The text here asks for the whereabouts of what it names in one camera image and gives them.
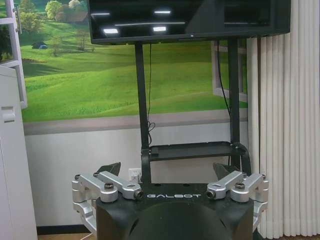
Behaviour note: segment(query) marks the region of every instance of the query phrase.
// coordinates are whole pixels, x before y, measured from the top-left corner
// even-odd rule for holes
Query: baseboard
[[[84,225],[37,226],[36,230],[38,235],[90,233]]]

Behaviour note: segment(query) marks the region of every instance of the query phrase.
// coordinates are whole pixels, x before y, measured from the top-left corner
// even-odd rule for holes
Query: bolt
[[[207,191],[207,192],[206,192],[206,197],[207,197],[208,199],[210,199],[210,200],[213,200],[213,199],[215,199],[215,197],[216,197],[216,193],[215,193],[214,191]]]
[[[134,199],[141,200],[144,196],[144,192],[143,191],[136,191],[133,196],[134,196]]]
[[[114,189],[114,184],[112,182],[108,182],[104,185],[105,190],[111,190]]]
[[[97,204],[96,204],[97,200],[91,200],[91,205],[92,207],[96,208]]]
[[[238,190],[244,190],[246,188],[246,186],[244,185],[243,182],[237,182],[235,184],[235,188],[238,189]]]

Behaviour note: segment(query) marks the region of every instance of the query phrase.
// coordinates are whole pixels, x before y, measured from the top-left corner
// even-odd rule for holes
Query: pleated curtain
[[[320,1],[292,0],[291,33],[247,41],[252,170],[270,181],[264,238],[320,234]]]

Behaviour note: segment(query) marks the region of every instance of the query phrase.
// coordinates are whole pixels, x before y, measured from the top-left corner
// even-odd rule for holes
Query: floor
[[[38,236],[38,240],[81,240],[88,234],[64,234],[64,235],[45,235]],[[95,240],[93,236],[86,238],[86,240]],[[320,236],[314,237],[283,237],[281,240],[320,240]]]
[[[42,235],[38,236],[38,240],[81,240],[88,233],[85,234],[63,234],[63,235]],[[95,237],[90,236],[85,240],[96,240]]]

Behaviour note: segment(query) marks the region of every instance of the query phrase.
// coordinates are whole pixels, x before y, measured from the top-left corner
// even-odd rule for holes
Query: black metal stand
[[[230,142],[205,142],[178,145],[149,146],[143,44],[135,44],[136,76],[141,131],[141,163],[144,183],[151,183],[150,162],[190,158],[231,156],[231,165],[251,175],[248,150],[240,144],[240,104],[238,39],[228,40]]]

